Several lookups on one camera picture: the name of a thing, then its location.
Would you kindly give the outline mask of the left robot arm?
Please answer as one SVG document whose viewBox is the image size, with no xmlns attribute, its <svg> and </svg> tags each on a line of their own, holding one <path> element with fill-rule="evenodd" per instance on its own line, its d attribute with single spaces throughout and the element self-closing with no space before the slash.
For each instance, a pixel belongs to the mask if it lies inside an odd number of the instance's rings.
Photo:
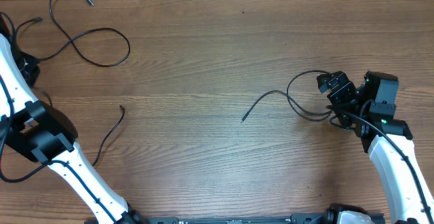
<svg viewBox="0 0 434 224">
<path fill-rule="evenodd" d="M 48 167 L 74 189 L 96 223 L 146 223 L 88 161 L 68 117 L 33 94 L 39 62 L 20 50 L 16 35 L 10 17 L 1 13 L 1 146 L 40 166 L 18 179 L 2 175 L 1 180 L 19 183 Z"/>
</svg>

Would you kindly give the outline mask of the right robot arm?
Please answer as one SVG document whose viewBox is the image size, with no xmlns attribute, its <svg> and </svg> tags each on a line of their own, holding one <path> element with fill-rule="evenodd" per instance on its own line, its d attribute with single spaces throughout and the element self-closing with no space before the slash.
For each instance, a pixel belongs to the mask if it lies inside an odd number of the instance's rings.
<svg viewBox="0 0 434 224">
<path fill-rule="evenodd" d="M 416 159 L 413 135 L 395 119 L 396 76 L 368 71 L 356 87 L 342 71 L 317 76 L 329 109 L 345 128 L 353 128 L 379 173 L 392 223 L 432 223 L 433 196 Z"/>
</svg>

